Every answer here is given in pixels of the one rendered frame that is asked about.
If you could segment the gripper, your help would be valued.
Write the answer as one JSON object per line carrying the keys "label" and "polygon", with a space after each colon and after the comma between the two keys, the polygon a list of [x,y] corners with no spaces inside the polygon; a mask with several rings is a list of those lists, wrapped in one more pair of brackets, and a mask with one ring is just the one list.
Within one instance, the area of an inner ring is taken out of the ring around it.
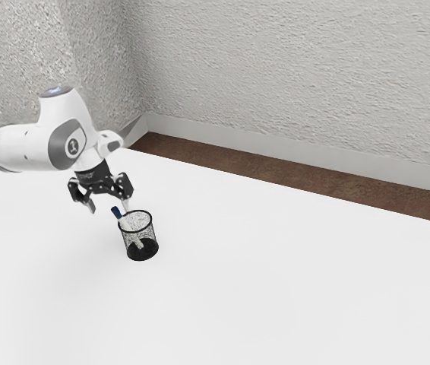
{"label": "gripper", "polygon": [[96,206],[90,194],[112,193],[122,203],[124,210],[130,210],[130,200],[134,193],[131,181],[124,172],[112,178],[106,160],[102,160],[89,170],[75,171],[74,174],[77,179],[70,178],[67,184],[70,196],[74,202],[87,207],[91,214],[95,213]]}

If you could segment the white pen with blue cap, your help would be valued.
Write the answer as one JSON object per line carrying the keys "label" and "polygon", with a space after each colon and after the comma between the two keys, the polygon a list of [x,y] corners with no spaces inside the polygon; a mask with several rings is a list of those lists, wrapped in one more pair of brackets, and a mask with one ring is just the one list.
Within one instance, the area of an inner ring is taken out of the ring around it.
{"label": "white pen with blue cap", "polygon": [[122,215],[119,208],[117,206],[111,207],[111,212],[114,214],[115,218],[118,221],[119,227],[121,228],[121,232],[125,235],[125,245],[128,248],[132,243],[138,248],[143,249],[144,244],[138,238],[134,229],[129,224],[126,217]]}

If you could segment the black mesh pen holder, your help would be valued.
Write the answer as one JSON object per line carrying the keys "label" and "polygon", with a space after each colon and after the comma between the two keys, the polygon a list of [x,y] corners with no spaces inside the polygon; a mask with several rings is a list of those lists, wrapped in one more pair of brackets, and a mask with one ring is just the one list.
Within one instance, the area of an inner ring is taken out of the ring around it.
{"label": "black mesh pen holder", "polygon": [[153,228],[153,217],[145,210],[128,211],[123,214],[128,224],[118,222],[124,240],[127,257],[141,262],[152,259],[159,250],[159,244]]}

